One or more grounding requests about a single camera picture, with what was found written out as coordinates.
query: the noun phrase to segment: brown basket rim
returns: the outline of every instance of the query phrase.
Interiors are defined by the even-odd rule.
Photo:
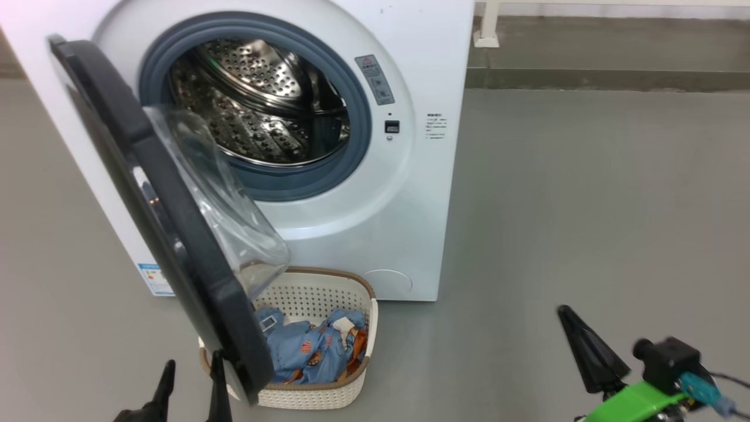
[[[328,270],[326,268],[315,268],[315,267],[289,267],[286,270],[286,272],[287,273],[320,274],[323,276],[344,277],[347,279],[352,279],[358,282],[360,285],[362,285],[362,287],[364,287],[367,290],[367,293],[370,295],[370,299],[375,299],[375,291],[373,290],[372,286],[370,286],[370,283],[368,283],[361,276],[358,276],[354,273],[348,273],[347,271],[339,271],[339,270]],[[203,347],[199,348],[198,359],[200,360],[200,366],[203,368],[203,371],[206,373],[206,375],[210,377],[211,376],[211,364],[209,363],[208,352],[206,348],[203,348]],[[351,376],[346,377],[346,379],[344,379],[343,381],[329,382],[326,384],[307,384],[307,385],[268,384],[263,389],[275,390],[275,391],[336,390],[338,388],[346,387],[347,385],[356,381],[356,379],[359,378],[359,376],[365,372],[369,364],[370,364],[370,357],[365,356],[364,359],[362,360],[362,363],[359,365],[359,368],[357,368],[357,370]]]

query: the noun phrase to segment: clothes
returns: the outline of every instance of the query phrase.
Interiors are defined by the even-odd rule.
[[[283,325],[284,314],[276,308],[261,309],[256,312],[256,318],[262,326],[263,321],[267,321],[264,334],[274,363],[274,383],[336,382],[342,374],[350,374],[349,368],[361,362],[364,355],[363,342],[360,338],[357,343],[357,334],[364,332],[366,344],[367,320],[360,311],[335,309],[319,327],[309,321]],[[342,333],[333,327],[342,318],[354,326],[345,333],[344,342]]]

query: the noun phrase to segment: door glass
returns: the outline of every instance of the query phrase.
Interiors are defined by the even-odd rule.
[[[145,107],[246,293],[254,299],[289,265],[289,249],[214,142],[206,121],[174,106]]]

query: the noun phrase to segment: sticker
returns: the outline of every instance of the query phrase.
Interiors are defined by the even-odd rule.
[[[369,56],[355,57],[354,60],[364,77],[367,78],[367,83],[370,84],[377,105],[393,104],[395,100],[393,99],[391,86],[388,84],[388,80],[375,56],[370,54]]]
[[[448,131],[448,118],[442,113],[428,113],[427,123],[424,125],[425,139],[445,139]]]
[[[268,318],[264,319],[260,322],[260,328],[265,333],[268,331],[271,327],[276,325],[276,318],[274,318],[273,315],[269,316]]]
[[[157,264],[138,264],[138,268],[140,268],[148,288],[151,289],[151,292],[155,296],[175,295],[175,292],[172,291],[170,284],[164,278],[164,274],[161,273]]]

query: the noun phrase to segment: laundry basket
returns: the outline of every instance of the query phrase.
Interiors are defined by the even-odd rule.
[[[259,394],[261,406],[293,409],[343,408],[357,398],[365,382],[377,333],[377,301],[372,287],[360,276],[320,268],[289,268],[253,301],[256,309],[279,308],[291,322],[318,324],[334,309],[361,311],[367,319],[367,347],[359,368],[343,381],[329,384],[268,384]],[[199,339],[200,363],[211,374],[208,354]],[[234,398],[237,394],[227,385]]]

